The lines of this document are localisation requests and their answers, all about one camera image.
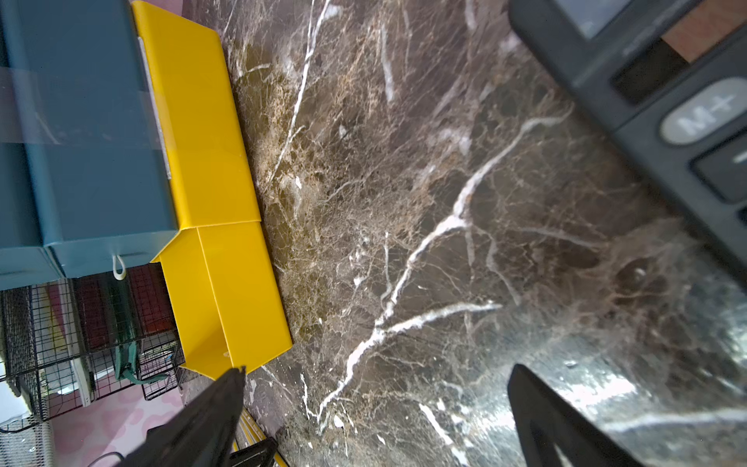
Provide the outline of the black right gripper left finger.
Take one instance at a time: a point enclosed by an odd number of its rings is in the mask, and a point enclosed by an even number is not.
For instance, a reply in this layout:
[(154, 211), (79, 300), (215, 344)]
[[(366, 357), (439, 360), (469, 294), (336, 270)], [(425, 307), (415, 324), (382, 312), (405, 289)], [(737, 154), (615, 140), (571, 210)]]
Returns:
[(244, 387), (244, 368), (227, 371), (120, 465), (228, 466)]

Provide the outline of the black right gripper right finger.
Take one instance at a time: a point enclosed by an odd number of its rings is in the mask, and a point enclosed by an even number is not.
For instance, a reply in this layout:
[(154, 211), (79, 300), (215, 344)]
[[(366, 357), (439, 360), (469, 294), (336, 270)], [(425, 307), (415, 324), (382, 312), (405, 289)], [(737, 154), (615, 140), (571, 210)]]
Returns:
[(639, 466), (641, 463), (584, 418), (525, 365), (513, 367), (509, 401), (528, 466)]

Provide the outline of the yellow bottom drawer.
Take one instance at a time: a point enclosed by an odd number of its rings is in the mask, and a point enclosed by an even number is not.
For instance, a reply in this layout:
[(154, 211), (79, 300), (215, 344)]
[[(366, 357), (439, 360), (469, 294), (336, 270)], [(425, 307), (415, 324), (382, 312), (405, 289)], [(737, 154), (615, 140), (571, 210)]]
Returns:
[(186, 229), (159, 261), (185, 369), (253, 372), (293, 346), (261, 223)]

